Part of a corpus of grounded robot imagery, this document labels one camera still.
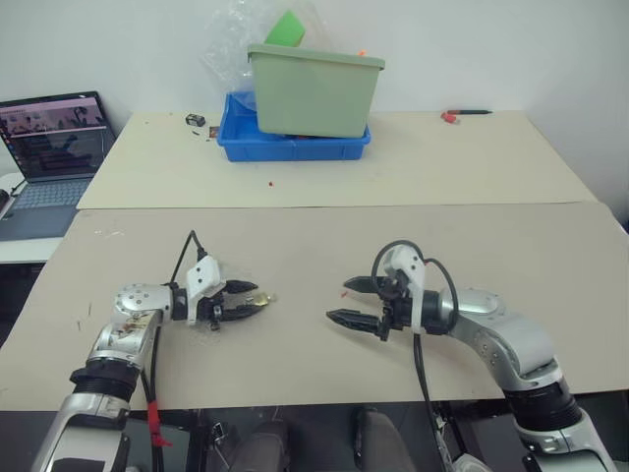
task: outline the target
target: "small black object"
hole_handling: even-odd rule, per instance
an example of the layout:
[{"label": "small black object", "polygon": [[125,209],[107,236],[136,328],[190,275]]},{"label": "small black object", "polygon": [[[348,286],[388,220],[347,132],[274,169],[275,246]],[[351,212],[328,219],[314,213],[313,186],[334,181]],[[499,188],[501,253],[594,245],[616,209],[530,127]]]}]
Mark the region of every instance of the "small black object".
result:
[{"label": "small black object", "polygon": [[4,208],[4,205],[9,201],[9,194],[6,190],[0,189],[0,211]]},{"label": "small black object", "polygon": [[186,123],[190,126],[203,126],[205,124],[205,118],[201,115],[191,113],[186,117]]}]

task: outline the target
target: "robotic arm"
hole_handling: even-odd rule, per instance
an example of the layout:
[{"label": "robotic arm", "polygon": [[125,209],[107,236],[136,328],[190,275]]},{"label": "robotic arm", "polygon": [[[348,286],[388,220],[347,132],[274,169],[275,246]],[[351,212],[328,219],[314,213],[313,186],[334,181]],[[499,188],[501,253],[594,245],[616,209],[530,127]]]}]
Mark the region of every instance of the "robotic arm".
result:
[{"label": "robotic arm", "polygon": [[[172,320],[187,320],[189,325],[201,320],[219,329],[221,322],[257,313],[269,300],[260,293],[235,308],[225,308],[224,294],[255,289],[247,281],[223,280],[218,262],[201,247],[197,263],[187,272],[185,288],[172,281],[123,287],[114,298],[111,323],[97,337],[86,365],[72,373],[75,389],[61,405],[31,471],[124,472],[130,447],[123,433],[129,401],[138,377],[148,367],[159,328]],[[151,434],[159,436],[158,427]]]},{"label": "robotic arm", "polygon": [[543,329],[508,311],[489,292],[425,291],[425,260],[415,248],[393,245],[383,258],[386,277],[375,277],[374,264],[371,277],[345,283],[358,292],[378,293],[384,302],[382,318],[343,309],[327,315],[383,341],[392,328],[410,326],[417,334],[424,328],[428,334],[464,342],[485,362],[505,395],[518,435],[531,452],[524,459],[527,470],[615,472],[590,417],[570,394]]}]

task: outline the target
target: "plastic bag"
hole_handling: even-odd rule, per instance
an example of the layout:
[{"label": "plastic bag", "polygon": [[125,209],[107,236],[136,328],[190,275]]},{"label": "plastic bag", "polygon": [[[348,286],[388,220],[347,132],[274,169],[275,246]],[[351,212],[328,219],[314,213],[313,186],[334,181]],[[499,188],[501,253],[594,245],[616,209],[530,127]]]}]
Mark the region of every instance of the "plastic bag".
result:
[{"label": "plastic bag", "polygon": [[306,28],[300,47],[332,50],[324,24],[308,0],[229,0],[214,12],[205,28],[208,47],[201,61],[219,89],[241,92],[237,99],[252,110],[256,110],[256,100],[247,48],[264,42],[287,10]]}]

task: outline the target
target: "laptop screen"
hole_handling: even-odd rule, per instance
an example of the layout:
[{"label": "laptop screen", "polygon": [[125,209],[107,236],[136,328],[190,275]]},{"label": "laptop screen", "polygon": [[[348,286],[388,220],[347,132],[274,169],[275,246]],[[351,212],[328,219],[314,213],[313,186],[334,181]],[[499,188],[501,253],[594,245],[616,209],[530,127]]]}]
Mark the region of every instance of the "laptop screen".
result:
[{"label": "laptop screen", "polygon": [[115,137],[96,92],[0,103],[0,135],[28,181],[89,177]]}]

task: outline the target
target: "blue plastic tray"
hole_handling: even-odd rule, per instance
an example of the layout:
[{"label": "blue plastic tray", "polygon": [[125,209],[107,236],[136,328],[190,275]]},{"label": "blue plastic tray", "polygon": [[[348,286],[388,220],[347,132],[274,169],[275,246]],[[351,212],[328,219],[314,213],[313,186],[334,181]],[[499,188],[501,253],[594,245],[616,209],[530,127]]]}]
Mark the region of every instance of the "blue plastic tray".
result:
[{"label": "blue plastic tray", "polygon": [[216,141],[233,162],[264,160],[351,160],[360,159],[372,139],[369,128],[362,138],[299,138],[263,133],[257,115],[228,93]]}]

